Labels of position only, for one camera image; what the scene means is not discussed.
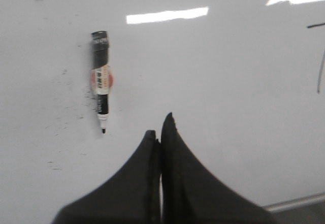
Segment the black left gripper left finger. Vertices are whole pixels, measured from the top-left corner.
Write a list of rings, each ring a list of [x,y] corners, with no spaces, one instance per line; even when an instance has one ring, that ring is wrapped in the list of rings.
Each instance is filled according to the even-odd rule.
[[[160,223],[160,175],[160,143],[148,130],[109,180],[64,206],[53,223]]]

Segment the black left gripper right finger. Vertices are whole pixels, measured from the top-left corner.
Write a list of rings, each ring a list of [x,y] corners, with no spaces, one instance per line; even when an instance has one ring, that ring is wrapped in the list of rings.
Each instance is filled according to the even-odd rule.
[[[277,223],[217,179],[187,147],[169,113],[161,131],[164,223]]]

